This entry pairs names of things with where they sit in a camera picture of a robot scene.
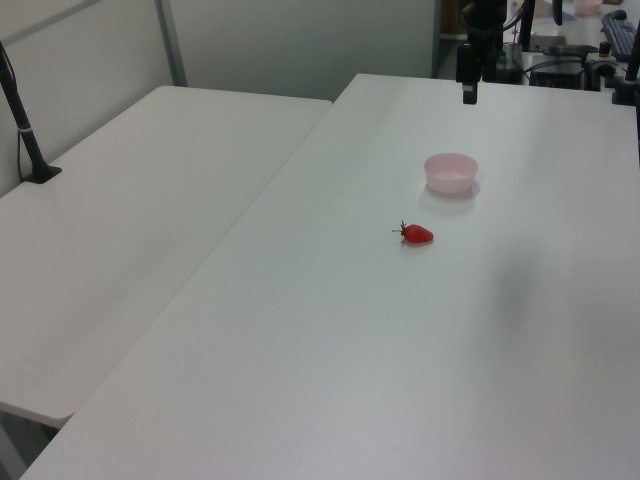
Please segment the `floor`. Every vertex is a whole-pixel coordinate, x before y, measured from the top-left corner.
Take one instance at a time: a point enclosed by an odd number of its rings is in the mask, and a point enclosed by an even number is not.
[[[56,429],[0,412],[0,480],[18,480],[56,433]]]
[[[456,54],[460,40],[440,40],[438,53],[438,78],[444,80],[456,79]]]

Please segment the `small bowl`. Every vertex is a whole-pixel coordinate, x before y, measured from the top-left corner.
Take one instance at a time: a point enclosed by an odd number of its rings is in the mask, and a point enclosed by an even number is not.
[[[469,190],[478,173],[478,163],[461,153],[440,153],[424,162],[430,189],[455,195]]]

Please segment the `white folding table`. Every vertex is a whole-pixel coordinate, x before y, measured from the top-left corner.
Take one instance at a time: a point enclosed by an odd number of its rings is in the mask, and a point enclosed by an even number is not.
[[[0,200],[0,410],[60,427],[330,102],[162,87]]]
[[[638,478],[639,214],[633,109],[360,75],[24,478]]]

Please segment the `keyboard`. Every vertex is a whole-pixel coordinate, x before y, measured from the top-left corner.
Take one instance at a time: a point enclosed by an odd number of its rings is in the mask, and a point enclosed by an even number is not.
[[[636,37],[636,27],[628,20],[614,20],[605,15],[602,25],[607,41],[611,44],[611,54],[619,62],[628,62]]]

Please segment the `wall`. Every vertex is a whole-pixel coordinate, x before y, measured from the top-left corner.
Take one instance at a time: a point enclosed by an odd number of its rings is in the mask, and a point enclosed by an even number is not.
[[[333,101],[356,73],[429,77],[435,61],[439,0],[164,3],[191,87]]]
[[[172,83],[153,0],[102,0],[6,50],[47,161]],[[0,196],[17,184],[16,126],[0,95]]]

